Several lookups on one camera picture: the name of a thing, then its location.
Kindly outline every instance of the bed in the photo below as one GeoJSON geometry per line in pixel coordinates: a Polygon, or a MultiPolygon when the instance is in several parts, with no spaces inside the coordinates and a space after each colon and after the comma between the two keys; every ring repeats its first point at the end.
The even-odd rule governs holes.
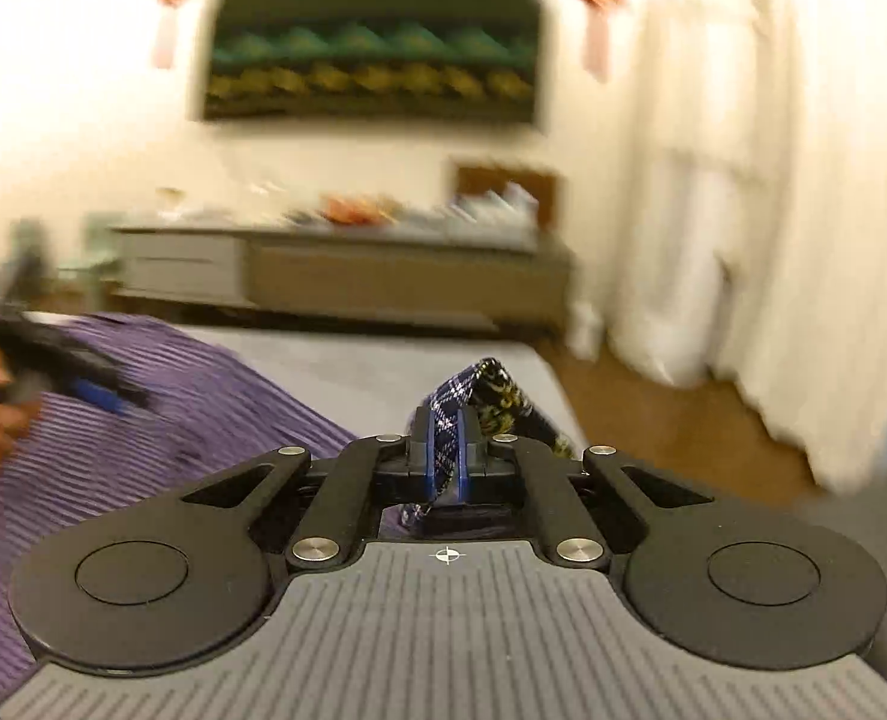
{"type": "MultiPolygon", "coordinates": [[[[35,316],[53,323],[73,319],[35,316]]],[[[496,357],[578,450],[586,446],[550,365],[523,343],[180,329],[234,352],[245,365],[358,436],[404,432],[413,409],[433,388],[471,362],[496,357]]]]}

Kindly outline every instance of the gray textured plate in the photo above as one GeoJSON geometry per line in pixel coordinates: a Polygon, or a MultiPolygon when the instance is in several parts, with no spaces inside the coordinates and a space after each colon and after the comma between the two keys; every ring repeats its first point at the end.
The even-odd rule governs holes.
{"type": "Polygon", "coordinates": [[[303,575],[255,634],[176,674],[47,664],[4,720],[887,720],[857,656],[775,673],[704,661],[638,623],[600,573],[523,541],[371,543],[303,575]]]}

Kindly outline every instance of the black handheld device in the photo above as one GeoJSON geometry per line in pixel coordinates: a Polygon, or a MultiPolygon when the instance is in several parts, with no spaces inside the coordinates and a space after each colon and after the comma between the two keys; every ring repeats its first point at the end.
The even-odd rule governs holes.
{"type": "Polygon", "coordinates": [[[0,403],[26,402],[49,389],[113,413],[125,402],[148,408],[149,394],[121,375],[119,362],[27,316],[24,306],[42,293],[43,274],[34,251],[0,269],[0,353],[13,377],[0,388],[0,403]]]}
{"type": "Polygon", "coordinates": [[[887,720],[861,658],[886,580],[856,543],[470,409],[461,506],[502,536],[381,538],[384,507],[430,500],[432,447],[420,409],[45,538],[10,586],[38,667],[0,718],[887,720]]]}

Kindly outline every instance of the white wall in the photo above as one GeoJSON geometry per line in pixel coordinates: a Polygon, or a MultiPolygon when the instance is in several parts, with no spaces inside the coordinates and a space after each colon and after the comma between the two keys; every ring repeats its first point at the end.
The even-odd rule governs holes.
{"type": "Polygon", "coordinates": [[[630,97],[623,44],[632,17],[615,25],[616,77],[600,86],[581,69],[584,9],[576,0],[549,4],[545,128],[507,136],[429,124],[187,121],[202,0],[181,11],[173,71],[149,65],[155,0],[0,0],[0,255],[20,215],[46,218],[66,256],[83,213],[147,207],[156,187],[240,202],[221,148],[273,166],[290,186],[385,191],[419,205],[444,199],[451,157],[493,157],[566,177],[561,233],[587,266],[586,289],[600,293],[612,265],[608,220],[623,156],[615,122],[630,97]]]}

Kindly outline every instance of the blue plaid fabric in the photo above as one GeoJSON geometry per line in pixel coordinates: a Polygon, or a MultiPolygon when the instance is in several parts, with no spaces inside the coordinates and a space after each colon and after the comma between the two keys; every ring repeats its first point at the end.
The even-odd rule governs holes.
{"type": "MultiPolygon", "coordinates": [[[[421,404],[429,407],[430,418],[434,420],[434,475],[437,495],[446,490],[446,485],[453,479],[459,450],[456,414],[459,413],[460,406],[470,402],[470,394],[479,377],[480,363],[475,362],[443,382],[421,404]]],[[[418,504],[403,505],[400,508],[400,524],[405,528],[413,527],[429,509],[429,506],[418,504]]]]}
{"type": "MultiPolygon", "coordinates": [[[[458,413],[471,405],[480,418],[484,436],[516,433],[542,440],[560,457],[574,457],[570,440],[533,407],[520,391],[502,362],[487,357],[464,368],[438,386],[423,401],[434,420],[435,487],[440,496],[456,471],[459,456],[458,413]]],[[[399,524],[411,531],[430,511],[429,505],[409,504],[399,508],[399,524]]]]}

